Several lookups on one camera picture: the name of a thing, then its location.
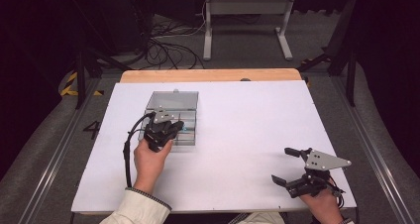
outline person's left hand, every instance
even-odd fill
[[[139,142],[134,150],[134,162],[136,164],[137,178],[133,188],[153,194],[155,183],[163,171],[164,161],[172,148],[173,141],[170,140],[158,152],[149,149],[149,144],[145,139]]]

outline white metal stand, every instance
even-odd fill
[[[206,0],[206,34],[204,60],[211,59],[212,15],[228,14],[284,14],[281,27],[275,28],[284,58],[292,60],[290,48],[284,35],[294,0]]]

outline yellow tape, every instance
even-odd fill
[[[74,71],[74,72],[71,74],[71,76],[68,78],[67,83],[65,84],[65,87],[64,87],[64,89],[63,89],[63,90],[62,90],[62,92],[61,92],[61,96],[66,95],[66,94],[70,91],[71,85],[73,84],[73,81],[74,81],[74,79],[75,79],[76,77],[77,77],[77,72],[76,72],[76,71]]]
[[[67,91],[64,95],[77,96],[78,91]],[[104,95],[104,91],[103,90],[97,90],[93,93],[93,95],[102,96],[102,95]]]

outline person's right hand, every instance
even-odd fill
[[[164,161],[172,148],[173,140],[170,140],[158,152],[149,149],[149,143],[142,139],[134,150],[134,162],[137,170],[136,182],[133,188],[153,194],[155,183],[163,171]]]
[[[316,196],[305,194],[299,196],[309,206],[312,215],[322,224],[338,224],[343,221],[337,204],[337,197],[331,190],[324,189]]]

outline metal stand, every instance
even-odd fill
[[[87,72],[91,77],[100,77],[102,74],[102,69],[99,66],[98,62],[96,61],[98,58],[108,62],[109,64],[113,65],[116,68],[121,69],[122,71],[131,70],[128,66],[123,65],[122,63],[114,60],[109,56],[105,56],[102,53],[98,52],[97,50],[84,47],[82,48],[76,58],[76,70],[77,70],[77,105],[76,109],[80,108],[83,104],[84,100],[86,99],[86,83],[85,83],[85,74],[84,70],[86,69]]]
[[[204,60],[211,59],[212,15],[229,14],[284,14],[281,27],[275,28],[286,60],[292,60],[285,31],[294,0],[206,0],[206,34],[204,39]]]
[[[346,95],[352,106],[355,106],[356,55],[354,54],[354,48],[356,46],[356,41],[355,38],[346,36],[346,32],[349,28],[355,4],[356,0],[348,0],[325,52],[314,59],[306,59],[305,62],[297,68],[299,72],[303,72],[322,61],[330,59],[332,62],[328,68],[328,73],[332,76],[337,76],[341,74],[344,67],[347,65]]]

